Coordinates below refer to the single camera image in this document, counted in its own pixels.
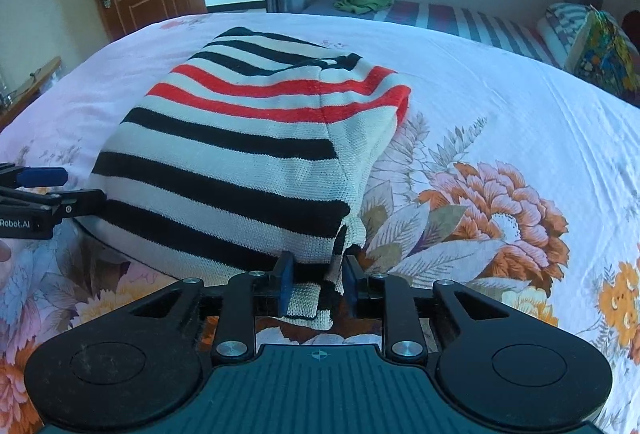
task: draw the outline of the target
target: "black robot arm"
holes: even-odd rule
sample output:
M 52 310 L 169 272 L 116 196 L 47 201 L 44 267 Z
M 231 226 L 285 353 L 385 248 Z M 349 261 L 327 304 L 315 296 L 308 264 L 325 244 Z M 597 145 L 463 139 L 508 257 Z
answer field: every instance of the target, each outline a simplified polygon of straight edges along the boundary
M 101 190 L 34 194 L 19 188 L 61 187 L 63 168 L 29 168 L 0 163 L 0 239 L 51 239 L 62 219 L 95 214 L 106 201 Z
M 45 342 L 24 372 L 44 432 L 601 434 L 612 375 L 591 344 L 450 280 L 365 276 L 349 255 L 345 298 L 382 320 L 382 349 L 257 349 L 256 316 L 290 314 L 293 265 L 284 253 L 226 286 L 184 279 Z

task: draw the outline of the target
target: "floral bedsheet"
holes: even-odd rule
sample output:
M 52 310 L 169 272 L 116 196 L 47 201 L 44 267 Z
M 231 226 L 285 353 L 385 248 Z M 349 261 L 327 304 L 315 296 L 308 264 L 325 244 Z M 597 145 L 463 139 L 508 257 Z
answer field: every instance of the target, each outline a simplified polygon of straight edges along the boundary
M 416 287 L 455 279 L 592 343 L 614 374 L 596 425 L 606 434 L 636 432 L 640 112 L 560 70 L 393 24 L 182 18 L 108 46 L 60 80 L 0 134 L 0 162 L 64 166 L 65 188 L 81 187 L 136 100 L 232 26 L 348 49 L 408 76 L 410 110 L 364 195 L 359 263 Z M 22 378 L 37 345 L 172 281 L 72 221 L 50 241 L 0 240 L 0 434 L 41 426 Z M 205 345 L 214 329 L 211 319 Z M 428 324 L 423 329 L 434 348 Z M 271 318 L 257 330 L 259 344 L 380 342 L 379 322 L 343 312 L 327 332 Z

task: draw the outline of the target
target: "striped sweater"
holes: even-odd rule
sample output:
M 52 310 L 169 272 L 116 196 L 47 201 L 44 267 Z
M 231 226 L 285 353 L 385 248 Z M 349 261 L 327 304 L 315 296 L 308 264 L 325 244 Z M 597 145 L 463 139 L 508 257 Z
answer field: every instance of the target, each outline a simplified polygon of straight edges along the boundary
M 331 261 L 364 242 L 370 168 L 409 93 L 400 75 L 358 55 L 233 28 L 126 115 L 90 177 L 106 206 L 81 224 L 207 285 L 270 270 L 290 250 L 300 265 L 289 314 L 325 329 L 339 286 Z

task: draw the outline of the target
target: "white bedsheet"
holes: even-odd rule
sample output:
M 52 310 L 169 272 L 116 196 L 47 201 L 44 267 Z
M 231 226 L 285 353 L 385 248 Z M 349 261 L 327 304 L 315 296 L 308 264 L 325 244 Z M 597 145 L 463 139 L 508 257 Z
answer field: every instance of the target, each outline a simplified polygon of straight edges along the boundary
M 81 187 L 134 103 L 233 26 L 348 50 L 409 75 L 407 121 L 374 166 L 365 196 L 364 266 L 417 286 L 455 278 L 592 342 L 614 371 L 597 425 L 619 434 L 639 428 L 640 110 L 561 70 L 392 23 L 185 17 L 107 46 L 60 80 L 0 134 L 0 162 L 65 166 L 68 186 Z M 12 311 L 0 314 L 0 334 L 17 364 L 33 337 L 21 329 L 28 328 L 24 309 L 34 301 L 39 311 L 29 313 L 44 324 L 56 307 L 42 305 L 37 288 L 20 286 L 34 284 L 15 275 L 33 245 L 5 242 L 13 255 L 0 270 L 0 308 L 4 299 Z M 99 298 L 87 296 L 72 315 Z

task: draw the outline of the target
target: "leaf print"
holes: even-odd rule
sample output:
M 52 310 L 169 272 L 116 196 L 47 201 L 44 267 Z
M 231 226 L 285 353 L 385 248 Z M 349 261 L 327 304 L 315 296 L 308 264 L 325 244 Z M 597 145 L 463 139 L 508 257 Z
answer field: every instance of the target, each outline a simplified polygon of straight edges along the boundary
M 78 302 L 85 302 L 89 294 L 73 281 L 58 275 L 46 273 L 40 283 L 44 298 L 59 309 L 73 310 Z
M 380 226 L 394 212 L 394 194 L 391 183 L 385 181 L 369 189 L 364 194 L 360 207 L 360 219 L 367 231 L 365 249 L 380 229 Z
M 465 212 L 466 207 L 463 205 L 447 205 L 432 210 L 429 214 L 427 228 L 418 244 L 412 249 L 411 254 L 417 254 L 447 239 L 458 227 Z
M 500 239 L 441 242 L 407 257 L 389 273 L 404 274 L 420 288 L 430 288 L 442 278 L 465 284 L 482 273 L 503 245 Z
M 382 206 L 389 216 L 394 213 L 394 193 L 389 181 L 380 183 L 380 185 L 376 185 L 365 192 L 362 206 L 360 207 L 360 215 L 364 215 L 373 207 L 378 206 Z
M 365 241 L 365 249 L 369 246 L 371 239 L 376 235 L 376 232 L 380 229 L 385 221 L 388 219 L 385 207 L 382 205 L 373 207 L 361 217 L 362 224 L 367 231 L 367 237 Z
M 466 150 L 480 135 L 486 122 L 486 118 L 478 118 L 467 128 L 456 127 L 454 132 L 449 131 L 442 145 L 438 144 L 437 152 L 429 149 L 432 161 L 425 162 L 423 165 L 427 176 L 446 172 L 452 163 L 460 161 Z
M 401 257 L 409 254 L 416 245 L 429 220 L 429 205 L 412 203 L 391 215 L 371 240 L 368 252 L 384 244 L 397 243 L 402 248 Z
M 521 292 L 529 285 L 528 280 L 516 280 L 503 277 L 483 277 L 465 283 L 469 289 L 482 293 L 489 298 L 501 302 L 505 291 Z
M 374 163 L 370 178 L 399 184 L 401 189 L 394 186 L 394 192 L 400 196 L 412 192 L 415 183 L 413 176 L 424 176 L 420 167 L 420 162 L 424 159 L 421 146 L 428 133 L 429 127 L 422 114 L 416 113 L 407 118 Z
M 367 257 L 374 260 L 374 263 L 366 271 L 371 273 L 386 273 L 402 258 L 402 247 L 396 242 L 383 244 L 367 254 Z
M 47 317 L 42 321 L 40 331 L 36 337 L 38 344 L 53 338 L 57 334 L 63 333 L 69 329 L 71 325 L 71 310 L 68 309 L 54 309 Z

